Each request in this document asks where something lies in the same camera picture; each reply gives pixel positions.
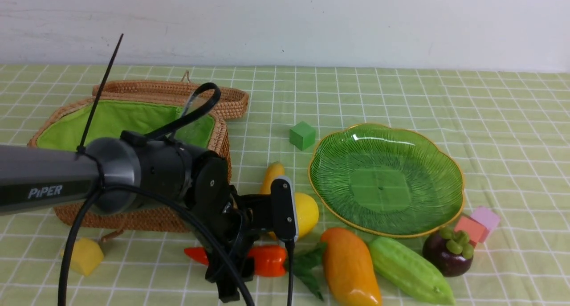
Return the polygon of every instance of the yellow cheese piece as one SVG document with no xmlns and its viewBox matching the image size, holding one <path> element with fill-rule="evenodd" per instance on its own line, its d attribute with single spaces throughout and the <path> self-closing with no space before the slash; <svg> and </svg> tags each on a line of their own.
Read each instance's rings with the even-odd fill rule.
<svg viewBox="0 0 570 306">
<path fill-rule="evenodd" d="M 89 276 L 102 261 L 103 251 L 99 244 L 91 239 L 82 238 L 73 246 L 69 269 L 83 276 Z"/>
</svg>

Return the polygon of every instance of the wicker basket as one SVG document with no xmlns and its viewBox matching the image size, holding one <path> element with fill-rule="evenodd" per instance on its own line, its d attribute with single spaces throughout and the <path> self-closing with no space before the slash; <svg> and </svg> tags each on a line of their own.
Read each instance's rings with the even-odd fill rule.
<svg viewBox="0 0 570 306">
<path fill-rule="evenodd" d="M 183 82 L 183 80 L 181 82 L 152 80 L 110 81 L 105 85 L 100 100 L 144 102 L 183 107 L 189 95 L 199 86 L 190 81 Z M 244 91 L 238 89 L 220 87 L 220 90 L 222 91 L 222 98 L 209 114 L 214 119 L 214 126 L 208 142 L 208 149 L 226 158 L 228 161 L 228 181 L 230 181 L 232 178 L 232 161 L 230 158 L 228 126 L 226 126 L 224 120 L 242 117 L 248 107 L 249 96 Z M 98 85 L 93 87 L 94 95 L 97 91 Z M 200 102 L 200 100 L 205 101 L 210 95 L 211 91 L 202 93 L 197 98 L 196 103 Z M 91 105 L 93 100 L 94 96 L 59 108 L 32 137 L 28 146 L 37 147 L 37 140 L 46 129 L 66 115 Z M 63 223 L 71 225 L 80 206 L 81 204 L 60 206 L 54 208 L 54 211 Z M 186 233 L 188 231 L 178 215 L 167 207 L 113 216 L 99 216 L 94 213 L 87 213 L 82 227 L 168 231 L 173 233 Z"/>
</svg>

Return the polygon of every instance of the green basket lining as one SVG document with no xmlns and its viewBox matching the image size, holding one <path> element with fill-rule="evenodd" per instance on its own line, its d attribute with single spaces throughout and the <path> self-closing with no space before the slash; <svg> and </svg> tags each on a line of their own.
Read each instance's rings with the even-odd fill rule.
<svg viewBox="0 0 570 306">
<path fill-rule="evenodd" d="M 50 125 L 37 138 L 37 147 L 75 151 L 81 141 L 91 107 L 92 104 L 87 105 Z M 146 134 L 178 119 L 182 111 L 182 107 L 170 105 L 100 100 L 85 143 L 89 144 L 101 137 L 118 138 L 123 130 Z M 205 115 L 181 128 L 176 137 L 183 142 L 207 148 L 213 129 L 214 118 Z"/>
</svg>

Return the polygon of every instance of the lemon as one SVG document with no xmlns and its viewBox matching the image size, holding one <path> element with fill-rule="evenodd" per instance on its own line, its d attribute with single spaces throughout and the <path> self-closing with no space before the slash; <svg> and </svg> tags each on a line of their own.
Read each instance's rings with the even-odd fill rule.
<svg viewBox="0 0 570 306">
<path fill-rule="evenodd" d="M 299 239 L 311 232 L 319 222 L 319 206 L 315 199 L 302 192 L 295 193 L 295 211 L 297 211 L 297 224 L 299 225 Z M 277 240 L 274 233 L 269 235 Z"/>
</svg>

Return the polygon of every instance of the grid pattern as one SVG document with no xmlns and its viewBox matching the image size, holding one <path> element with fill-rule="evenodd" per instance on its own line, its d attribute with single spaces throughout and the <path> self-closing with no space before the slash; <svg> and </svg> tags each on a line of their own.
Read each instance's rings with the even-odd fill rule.
<svg viewBox="0 0 570 306">
<path fill-rule="evenodd" d="M 306 121 L 318 138 L 356 123 L 415 130 L 461 166 L 466 212 L 488 206 L 499 229 L 476 249 L 470 272 L 449 279 L 458 305 L 530 306 L 570 301 L 570 74 L 314 67 L 189 67 L 195 82 L 213 80 L 250 93 L 248 113 L 228 122 L 233 182 L 257 192 L 268 162 L 280 160 L 296 191 L 314 195 L 289 128 Z M 110 79 L 180 80 L 187 68 L 115 66 Z M 90 95 L 104 66 L 0 65 L 0 142 L 26 144 L 58 107 Z M 342 225 L 321 209 L 301 240 Z M 68 228 L 51 209 L 0 217 L 0 304 L 51 305 L 59 251 Z M 100 237 L 102 229 L 80 236 Z M 360 233 L 364 239 L 368 235 Z M 420 239 L 404 241 L 420 249 Z M 70 305 L 219 304 L 205 268 L 183 249 L 191 234 L 129 231 L 103 246 L 90 276 L 69 277 Z M 321 279 L 326 304 L 335 305 Z M 379 277 L 383 304 L 414 305 Z M 257 305 L 283 305 L 286 278 L 248 283 Z M 299 282 L 294 305 L 321 304 Z"/>
</svg>

